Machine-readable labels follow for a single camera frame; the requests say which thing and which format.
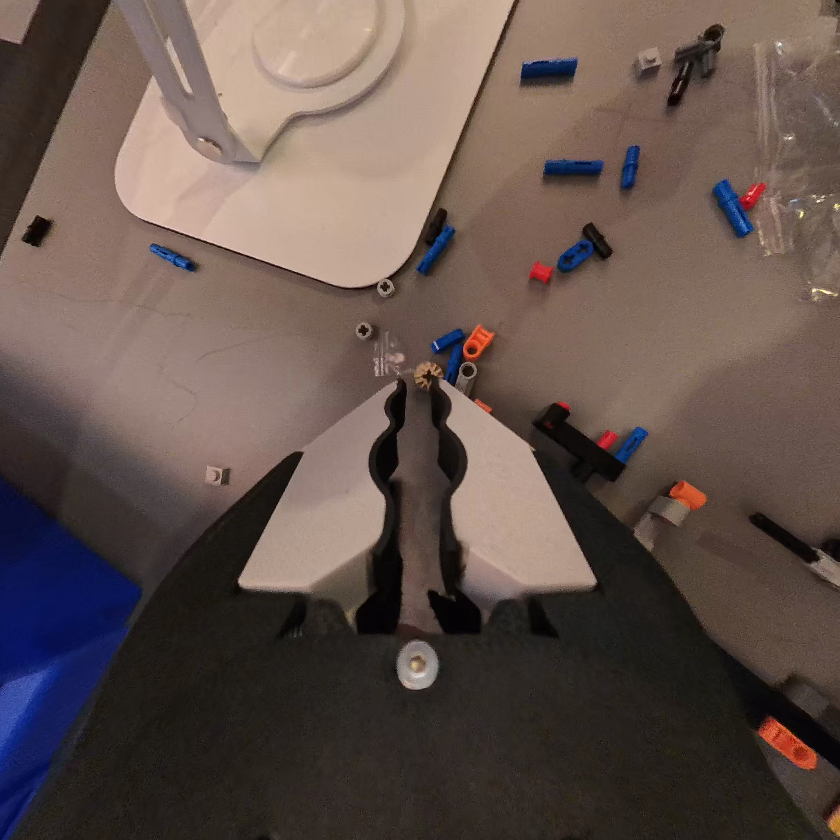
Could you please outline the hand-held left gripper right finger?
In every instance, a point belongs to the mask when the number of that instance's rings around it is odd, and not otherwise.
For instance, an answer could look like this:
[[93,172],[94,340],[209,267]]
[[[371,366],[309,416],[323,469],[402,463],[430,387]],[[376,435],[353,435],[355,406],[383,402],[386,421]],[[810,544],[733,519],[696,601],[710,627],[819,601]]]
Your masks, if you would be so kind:
[[441,592],[428,602],[445,634],[555,634],[545,595],[587,594],[596,578],[534,449],[443,380],[429,391],[437,465]]

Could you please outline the white stand base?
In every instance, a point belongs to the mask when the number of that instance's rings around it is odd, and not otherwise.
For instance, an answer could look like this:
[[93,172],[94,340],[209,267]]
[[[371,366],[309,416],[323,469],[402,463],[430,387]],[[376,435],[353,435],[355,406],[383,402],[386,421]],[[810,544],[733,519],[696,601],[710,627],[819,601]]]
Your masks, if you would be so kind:
[[137,218],[341,288],[407,261],[514,3],[118,2]]

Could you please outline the black lego chassis frame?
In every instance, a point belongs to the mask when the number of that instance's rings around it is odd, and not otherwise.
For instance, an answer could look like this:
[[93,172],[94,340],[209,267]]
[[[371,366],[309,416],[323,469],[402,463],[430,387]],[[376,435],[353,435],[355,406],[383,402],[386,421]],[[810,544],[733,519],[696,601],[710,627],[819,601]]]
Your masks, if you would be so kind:
[[[648,432],[635,428],[614,449],[617,435],[605,431],[598,440],[585,436],[569,423],[571,410],[563,402],[550,404],[532,425],[573,459],[572,475],[582,484],[593,476],[614,482],[624,472]],[[817,770],[823,762],[838,770],[838,739],[807,709],[773,688],[747,666],[722,650],[744,713],[763,743],[802,772]]]

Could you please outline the black and blue lego piece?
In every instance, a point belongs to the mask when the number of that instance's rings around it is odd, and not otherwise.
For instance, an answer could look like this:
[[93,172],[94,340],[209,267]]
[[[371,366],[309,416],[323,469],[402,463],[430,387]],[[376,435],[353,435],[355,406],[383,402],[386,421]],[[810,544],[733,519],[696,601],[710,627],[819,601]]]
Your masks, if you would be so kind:
[[559,272],[567,274],[577,269],[592,256],[606,260],[613,256],[610,246],[602,231],[593,223],[585,224],[581,230],[581,239],[567,248],[558,258],[556,267]]

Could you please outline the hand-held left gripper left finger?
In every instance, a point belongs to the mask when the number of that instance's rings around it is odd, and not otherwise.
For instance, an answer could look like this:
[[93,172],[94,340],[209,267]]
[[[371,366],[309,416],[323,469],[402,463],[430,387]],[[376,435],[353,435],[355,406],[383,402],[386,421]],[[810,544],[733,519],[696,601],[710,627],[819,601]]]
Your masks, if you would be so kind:
[[387,385],[301,453],[238,585],[306,595],[354,615],[362,634],[392,634],[403,599],[397,435],[407,386]]

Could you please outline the clear lego piece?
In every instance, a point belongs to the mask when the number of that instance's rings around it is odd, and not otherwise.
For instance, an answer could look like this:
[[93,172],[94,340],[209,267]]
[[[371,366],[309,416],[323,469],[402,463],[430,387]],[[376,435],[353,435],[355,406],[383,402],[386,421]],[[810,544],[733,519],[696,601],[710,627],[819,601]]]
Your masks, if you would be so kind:
[[373,375],[377,379],[395,378],[406,370],[402,342],[390,330],[379,331],[373,344]]

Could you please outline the clear plastic bag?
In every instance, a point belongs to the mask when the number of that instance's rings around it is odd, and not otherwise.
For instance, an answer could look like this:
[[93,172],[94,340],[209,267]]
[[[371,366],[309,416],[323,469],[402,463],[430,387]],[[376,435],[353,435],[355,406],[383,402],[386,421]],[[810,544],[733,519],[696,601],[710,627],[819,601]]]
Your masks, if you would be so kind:
[[799,272],[797,295],[839,300],[839,37],[776,38],[753,51],[763,253]]

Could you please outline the blue plastic bin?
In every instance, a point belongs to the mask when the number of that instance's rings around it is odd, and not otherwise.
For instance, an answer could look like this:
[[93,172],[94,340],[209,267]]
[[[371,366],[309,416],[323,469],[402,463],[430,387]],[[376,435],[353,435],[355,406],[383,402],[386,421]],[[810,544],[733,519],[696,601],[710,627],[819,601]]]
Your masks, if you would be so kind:
[[1,837],[128,632],[141,588],[1,481]]

